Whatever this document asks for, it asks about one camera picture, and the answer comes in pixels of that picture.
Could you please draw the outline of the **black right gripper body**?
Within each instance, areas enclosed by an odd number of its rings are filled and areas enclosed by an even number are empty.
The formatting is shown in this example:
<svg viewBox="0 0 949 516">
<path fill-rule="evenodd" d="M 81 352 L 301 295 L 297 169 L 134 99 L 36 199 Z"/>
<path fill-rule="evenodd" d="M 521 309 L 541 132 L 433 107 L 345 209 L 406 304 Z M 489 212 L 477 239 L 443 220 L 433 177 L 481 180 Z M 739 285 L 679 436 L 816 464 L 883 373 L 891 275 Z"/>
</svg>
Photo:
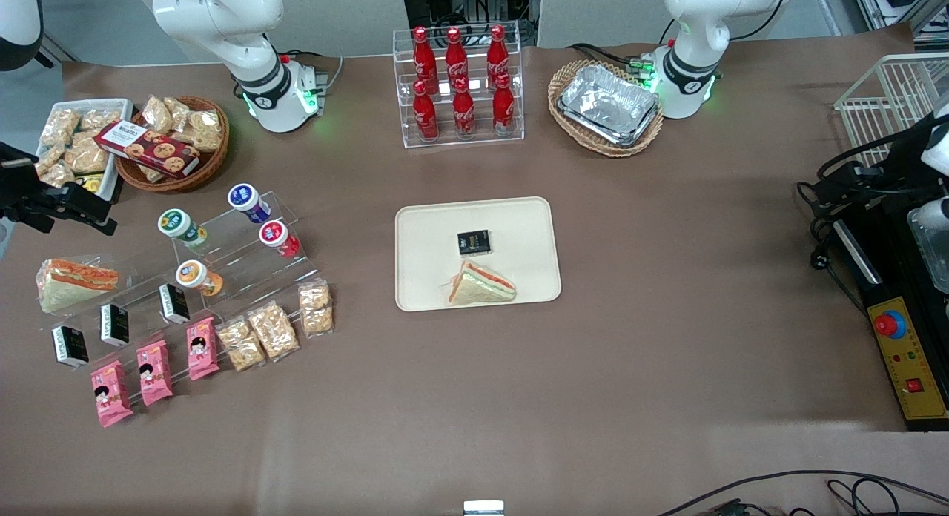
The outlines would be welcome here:
<svg viewBox="0 0 949 516">
<path fill-rule="evenodd" d="M 40 181 L 34 168 L 1 169 L 1 216 L 21 222 L 24 214 L 38 214 L 53 205 L 47 185 Z"/>
</svg>

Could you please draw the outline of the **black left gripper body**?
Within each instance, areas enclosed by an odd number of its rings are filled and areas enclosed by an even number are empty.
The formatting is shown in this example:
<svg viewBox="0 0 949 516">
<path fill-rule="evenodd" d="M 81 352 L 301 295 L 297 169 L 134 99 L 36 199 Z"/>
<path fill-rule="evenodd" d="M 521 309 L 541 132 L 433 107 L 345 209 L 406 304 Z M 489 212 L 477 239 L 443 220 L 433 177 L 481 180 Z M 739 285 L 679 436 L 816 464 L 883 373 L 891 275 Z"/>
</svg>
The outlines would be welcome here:
<svg viewBox="0 0 949 516">
<path fill-rule="evenodd" d="M 933 119 L 922 119 L 908 130 L 888 135 L 882 188 L 889 192 L 882 199 L 921 205 L 939 198 L 939 172 L 922 161 L 935 127 Z"/>
</svg>

